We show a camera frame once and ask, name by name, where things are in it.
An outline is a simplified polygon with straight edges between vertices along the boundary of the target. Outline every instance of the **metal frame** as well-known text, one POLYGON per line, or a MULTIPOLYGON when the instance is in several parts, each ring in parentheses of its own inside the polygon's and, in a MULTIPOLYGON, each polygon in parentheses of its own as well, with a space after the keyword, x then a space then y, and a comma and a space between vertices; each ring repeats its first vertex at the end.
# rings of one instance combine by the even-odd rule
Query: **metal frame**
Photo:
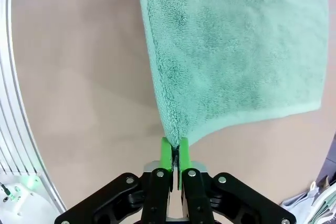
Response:
POLYGON ((17 79, 12 43, 12 0, 0 0, 0 173, 37 175, 60 213, 66 210, 37 149, 17 79))

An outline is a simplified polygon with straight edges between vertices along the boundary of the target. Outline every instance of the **folded towel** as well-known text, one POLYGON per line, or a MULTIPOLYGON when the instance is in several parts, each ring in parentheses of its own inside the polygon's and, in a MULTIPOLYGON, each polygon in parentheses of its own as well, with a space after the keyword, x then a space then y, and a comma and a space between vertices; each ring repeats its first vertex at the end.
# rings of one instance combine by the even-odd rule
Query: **folded towel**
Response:
POLYGON ((327 0, 140 0, 166 137, 320 107, 327 0))

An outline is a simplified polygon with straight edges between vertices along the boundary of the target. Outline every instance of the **gray tile floor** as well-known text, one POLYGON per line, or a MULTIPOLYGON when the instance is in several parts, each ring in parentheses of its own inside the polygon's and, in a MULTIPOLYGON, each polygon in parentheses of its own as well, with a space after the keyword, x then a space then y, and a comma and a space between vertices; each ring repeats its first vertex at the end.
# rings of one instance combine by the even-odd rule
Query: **gray tile floor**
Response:
POLYGON ((331 179, 336 173, 336 135, 330 146, 328 155, 324 161, 323 167, 320 171, 317 181, 321 180, 324 176, 328 175, 331 179))

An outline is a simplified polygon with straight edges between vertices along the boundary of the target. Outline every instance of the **silver screw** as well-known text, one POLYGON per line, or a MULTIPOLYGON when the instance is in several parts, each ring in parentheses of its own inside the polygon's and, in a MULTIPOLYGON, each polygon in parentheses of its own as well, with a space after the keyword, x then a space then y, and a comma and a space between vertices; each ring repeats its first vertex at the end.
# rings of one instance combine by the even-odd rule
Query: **silver screw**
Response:
POLYGON ((133 183, 133 182, 134 182, 134 179, 131 178, 131 177, 126 179, 126 183, 127 183, 127 184, 131 184, 131 183, 133 183))
POLYGON ((219 177, 218 178, 218 181, 221 183, 221 184, 224 184, 226 182, 226 178, 225 177, 219 177))
POLYGON ((188 172, 188 175, 189 175, 190 177, 195 177, 195 176, 196 176, 196 172, 195 172, 194 170, 190 170, 190 171, 188 172))
POLYGON ((158 171, 157 173, 156 173, 156 175, 157 175, 157 177, 163 177, 163 175, 164 175, 164 173, 162 172, 162 171, 158 171))

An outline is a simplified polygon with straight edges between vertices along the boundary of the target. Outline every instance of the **green towel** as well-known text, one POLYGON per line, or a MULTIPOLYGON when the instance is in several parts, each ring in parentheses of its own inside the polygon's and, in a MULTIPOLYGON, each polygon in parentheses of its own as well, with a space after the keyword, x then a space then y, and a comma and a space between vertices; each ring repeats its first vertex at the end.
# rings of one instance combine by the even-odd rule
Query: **green towel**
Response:
POLYGON ((173 146, 316 110, 327 0, 140 0, 157 105, 173 146))

